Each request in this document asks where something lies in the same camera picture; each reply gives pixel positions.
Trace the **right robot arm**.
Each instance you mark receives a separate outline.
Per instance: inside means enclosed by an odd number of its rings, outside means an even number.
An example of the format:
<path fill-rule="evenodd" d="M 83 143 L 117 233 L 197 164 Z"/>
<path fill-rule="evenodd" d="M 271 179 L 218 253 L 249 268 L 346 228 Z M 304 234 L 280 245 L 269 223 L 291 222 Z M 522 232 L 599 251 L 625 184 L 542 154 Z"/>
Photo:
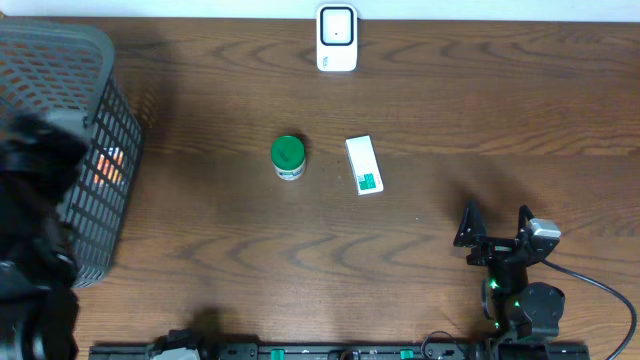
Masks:
<path fill-rule="evenodd" d="M 559 335 L 565 295 L 547 283 L 531 283 L 527 269 L 546 260 L 560 236 L 553 221 L 534 216 L 526 205 L 519 209 L 515 236 L 490 236 L 477 204 L 467 203 L 453 245 L 470 250 L 469 265 L 488 270 L 482 308 L 495 326 L 493 334 L 470 347 L 470 359 L 550 357 L 548 344 Z"/>

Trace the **white green medicine box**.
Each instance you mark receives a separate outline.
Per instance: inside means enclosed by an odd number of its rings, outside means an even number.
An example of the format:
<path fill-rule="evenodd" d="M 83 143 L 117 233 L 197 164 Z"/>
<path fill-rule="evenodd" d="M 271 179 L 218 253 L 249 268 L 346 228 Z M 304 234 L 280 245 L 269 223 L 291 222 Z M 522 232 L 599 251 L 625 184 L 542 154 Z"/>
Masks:
<path fill-rule="evenodd" d="M 365 135 L 349 138 L 345 141 L 345 147 L 357 194 L 362 196 L 383 192 L 384 184 L 371 137 Z"/>

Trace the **green lid jar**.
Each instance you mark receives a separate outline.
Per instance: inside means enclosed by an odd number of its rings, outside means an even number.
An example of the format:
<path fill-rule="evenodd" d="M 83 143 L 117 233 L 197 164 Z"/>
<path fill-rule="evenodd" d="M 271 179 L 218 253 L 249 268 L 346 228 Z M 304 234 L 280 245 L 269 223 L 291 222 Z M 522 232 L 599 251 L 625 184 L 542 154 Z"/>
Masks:
<path fill-rule="evenodd" d="M 271 161 L 278 177 L 286 181 L 297 180 L 306 169 L 303 142 L 291 135 L 277 138 L 271 147 Z"/>

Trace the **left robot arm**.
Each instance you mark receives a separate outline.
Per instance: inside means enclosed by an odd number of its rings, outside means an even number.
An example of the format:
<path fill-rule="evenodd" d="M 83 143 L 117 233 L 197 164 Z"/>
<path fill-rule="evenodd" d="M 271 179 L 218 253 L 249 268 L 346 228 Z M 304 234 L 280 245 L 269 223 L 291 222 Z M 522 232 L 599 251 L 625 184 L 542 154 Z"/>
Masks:
<path fill-rule="evenodd" d="M 1 356 L 73 359 L 79 311 L 70 224 L 57 211 L 87 145 L 22 113 L 1 128 Z"/>

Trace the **red snack packet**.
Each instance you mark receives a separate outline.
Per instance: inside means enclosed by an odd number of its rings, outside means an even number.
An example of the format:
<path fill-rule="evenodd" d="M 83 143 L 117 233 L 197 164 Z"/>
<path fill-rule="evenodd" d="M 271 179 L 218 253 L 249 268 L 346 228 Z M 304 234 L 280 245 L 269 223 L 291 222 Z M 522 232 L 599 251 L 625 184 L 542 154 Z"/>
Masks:
<path fill-rule="evenodd" d="M 106 155 L 100 153 L 93 176 L 95 184 L 102 186 L 107 182 L 120 185 L 124 181 L 121 169 L 124 165 L 124 153 L 118 147 L 106 148 Z"/>

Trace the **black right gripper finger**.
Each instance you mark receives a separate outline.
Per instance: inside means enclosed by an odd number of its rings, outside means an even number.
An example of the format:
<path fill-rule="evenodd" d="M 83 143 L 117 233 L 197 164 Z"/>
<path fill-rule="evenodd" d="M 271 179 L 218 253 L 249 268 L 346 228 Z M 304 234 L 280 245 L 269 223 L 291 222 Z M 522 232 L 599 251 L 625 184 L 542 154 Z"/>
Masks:
<path fill-rule="evenodd" d="M 519 208 L 517 232 L 518 240 L 522 240 L 531 236 L 532 230 L 530 227 L 530 220 L 533 218 L 534 215 L 527 205 L 522 205 Z"/>
<path fill-rule="evenodd" d="M 474 200 L 470 200 L 463 212 L 453 245 L 455 247 L 472 248 L 480 245 L 486 238 L 487 228 L 479 207 Z"/>

